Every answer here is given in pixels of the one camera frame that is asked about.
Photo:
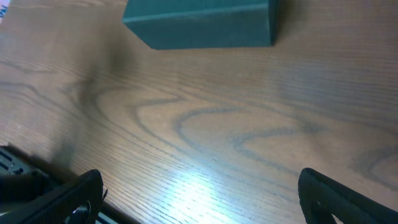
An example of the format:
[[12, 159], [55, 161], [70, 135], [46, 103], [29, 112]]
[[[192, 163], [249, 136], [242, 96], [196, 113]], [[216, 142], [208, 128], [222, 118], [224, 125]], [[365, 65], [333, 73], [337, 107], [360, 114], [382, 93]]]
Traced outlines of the dark green gift box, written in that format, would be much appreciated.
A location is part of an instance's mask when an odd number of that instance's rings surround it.
[[122, 22], [156, 50], [270, 47], [276, 0], [130, 0]]

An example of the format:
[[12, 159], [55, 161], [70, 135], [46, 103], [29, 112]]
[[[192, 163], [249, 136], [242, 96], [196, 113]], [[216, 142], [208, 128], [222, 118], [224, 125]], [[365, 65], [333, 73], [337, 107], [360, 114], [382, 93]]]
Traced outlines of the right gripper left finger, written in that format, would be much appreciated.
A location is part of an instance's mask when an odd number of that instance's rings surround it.
[[1, 223], [95, 223], [102, 203], [103, 180], [93, 169], [2, 215]]

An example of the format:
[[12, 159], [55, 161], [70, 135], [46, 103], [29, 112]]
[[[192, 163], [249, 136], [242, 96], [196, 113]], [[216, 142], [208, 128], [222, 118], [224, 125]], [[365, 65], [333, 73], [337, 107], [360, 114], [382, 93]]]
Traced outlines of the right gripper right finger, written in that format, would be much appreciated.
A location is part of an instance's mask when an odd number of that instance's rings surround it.
[[298, 196], [307, 223], [397, 223], [395, 210], [311, 168], [300, 173]]

